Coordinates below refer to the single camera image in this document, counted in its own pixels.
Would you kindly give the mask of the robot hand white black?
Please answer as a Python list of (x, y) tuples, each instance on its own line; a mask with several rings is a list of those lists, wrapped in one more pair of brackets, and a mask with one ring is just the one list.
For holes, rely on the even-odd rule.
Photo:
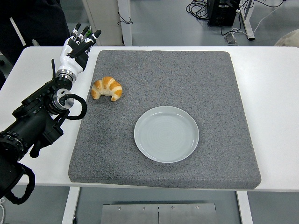
[(71, 36), (65, 41), (60, 55), (61, 66), (58, 68), (69, 70), (76, 75), (85, 70), (91, 48), (101, 34), (101, 30), (97, 30), (86, 36), (89, 27), (86, 26), (80, 33), (78, 31), (80, 26), (81, 24), (78, 23), (71, 32)]

